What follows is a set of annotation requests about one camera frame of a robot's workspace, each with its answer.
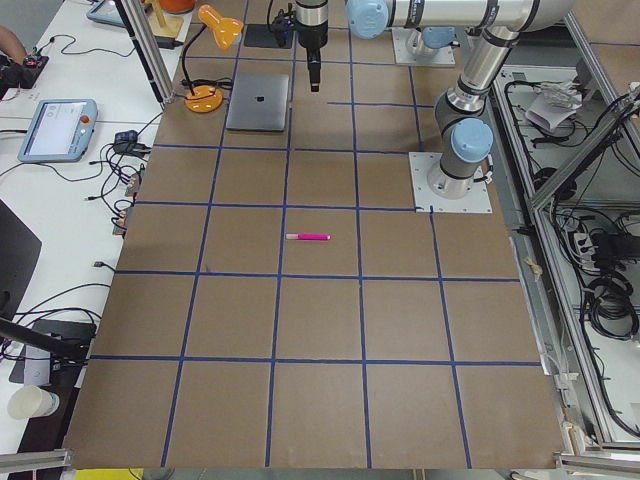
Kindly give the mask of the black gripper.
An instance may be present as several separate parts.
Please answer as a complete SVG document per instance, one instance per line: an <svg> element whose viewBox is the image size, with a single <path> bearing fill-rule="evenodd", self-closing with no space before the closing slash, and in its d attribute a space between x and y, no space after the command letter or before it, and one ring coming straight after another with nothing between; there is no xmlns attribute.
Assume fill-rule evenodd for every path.
<svg viewBox="0 0 640 480"><path fill-rule="evenodd" d="M318 92L321 82L321 49L328 41L328 22L313 26L298 22L297 32L299 44L307 53L310 90Z"/></svg>

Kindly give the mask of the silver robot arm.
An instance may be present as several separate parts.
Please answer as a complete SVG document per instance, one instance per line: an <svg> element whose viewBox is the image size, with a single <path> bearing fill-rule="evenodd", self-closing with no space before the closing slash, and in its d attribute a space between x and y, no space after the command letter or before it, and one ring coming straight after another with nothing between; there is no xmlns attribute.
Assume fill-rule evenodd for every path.
<svg viewBox="0 0 640 480"><path fill-rule="evenodd" d="M295 1L298 42L306 50L310 90L317 93L321 82L321 49L328 41L328 2Z"/></svg>
<svg viewBox="0 0 640 480"><path fill-rule="evenodd" d="M485 98L520 34L561 20L572 1L348 1L351 31L372 39L391 27L475 27L481 35L457 83L440 95L435 118L444 151L427 175L431 190L446 199L463 198L480 163L489 155L493 132L480 115Z"/></svg>

